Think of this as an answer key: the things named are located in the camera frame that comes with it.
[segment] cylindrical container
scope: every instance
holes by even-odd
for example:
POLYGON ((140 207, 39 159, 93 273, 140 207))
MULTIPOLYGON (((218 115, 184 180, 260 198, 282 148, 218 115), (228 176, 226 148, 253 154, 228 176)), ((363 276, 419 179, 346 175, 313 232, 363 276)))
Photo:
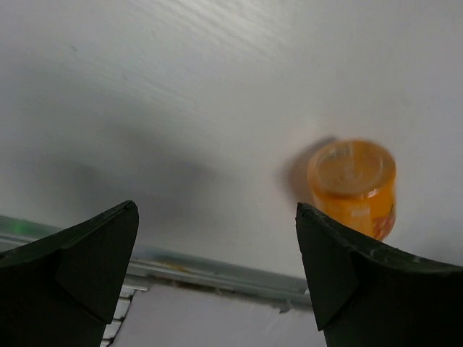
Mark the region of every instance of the cylindrical container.
POLYGON ((396 164, 380 145, 335 142, 320 149, 307 168, 315 206, 362 234, 383 240, 396 220, 396 164))

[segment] white floor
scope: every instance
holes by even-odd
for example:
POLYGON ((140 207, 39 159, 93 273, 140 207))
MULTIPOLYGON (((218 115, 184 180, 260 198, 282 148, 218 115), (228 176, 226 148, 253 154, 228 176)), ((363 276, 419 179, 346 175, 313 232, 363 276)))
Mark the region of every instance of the white floor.
POLYGON ((138 293, 114 347, 325 347, 311 312, 166 286, 138 293))

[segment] can lid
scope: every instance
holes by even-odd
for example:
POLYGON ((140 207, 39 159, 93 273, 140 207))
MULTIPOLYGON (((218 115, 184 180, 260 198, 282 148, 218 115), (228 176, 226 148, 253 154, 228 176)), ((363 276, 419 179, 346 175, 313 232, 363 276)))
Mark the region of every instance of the can lid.
POLYGON ((380 145, 364 140, 336 142, 310 160, 309 185, 326 194, 371 196, 395 179, 392 155, 380 145))

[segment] white surface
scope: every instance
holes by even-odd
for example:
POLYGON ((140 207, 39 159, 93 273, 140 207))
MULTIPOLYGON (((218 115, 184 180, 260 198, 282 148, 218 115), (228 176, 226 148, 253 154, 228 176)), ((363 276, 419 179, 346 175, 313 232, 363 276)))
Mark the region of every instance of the white surface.
POLYGON ((461 0, 3 1, 0 213, 133 199, 139 246, 303 276, 288 167, 360 136, 396 156, 388 242, 462 264, 462 37, 461 0))
POLYGON ((311 312, 154 286, 137 293, 114 347, 326 347, 311 312))

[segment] orange can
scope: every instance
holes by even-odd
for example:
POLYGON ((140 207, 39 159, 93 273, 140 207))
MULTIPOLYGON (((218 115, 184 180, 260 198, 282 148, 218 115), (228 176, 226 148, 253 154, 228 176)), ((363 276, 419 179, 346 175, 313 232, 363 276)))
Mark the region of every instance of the orange can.
POLYGON ((380 145, 335 142, 320 149, 307 168, 315 206, 362 234, 385 239, 396 221, 396 164, 380 145))

